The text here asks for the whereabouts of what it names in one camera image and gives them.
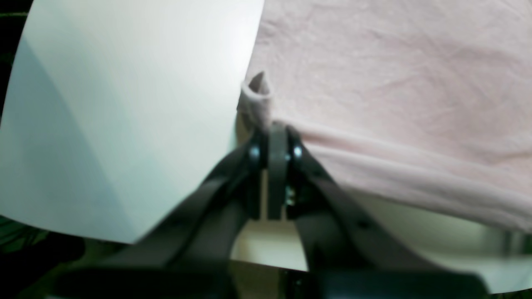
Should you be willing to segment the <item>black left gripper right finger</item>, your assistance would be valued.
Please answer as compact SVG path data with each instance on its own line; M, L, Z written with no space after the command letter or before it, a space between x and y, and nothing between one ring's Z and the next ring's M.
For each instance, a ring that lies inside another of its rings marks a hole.
M295 221L312 299L484 299L472 273L445 270L393 237L349 198L287 127L287 216Z

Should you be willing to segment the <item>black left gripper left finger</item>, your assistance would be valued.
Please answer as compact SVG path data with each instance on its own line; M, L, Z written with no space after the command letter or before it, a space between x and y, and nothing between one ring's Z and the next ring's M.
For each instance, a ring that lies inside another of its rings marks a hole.
M280 220L286 201L288 131L274 123L223 159L198 188L137 243L63 274L61 299L232 299L228 261L249 220Z

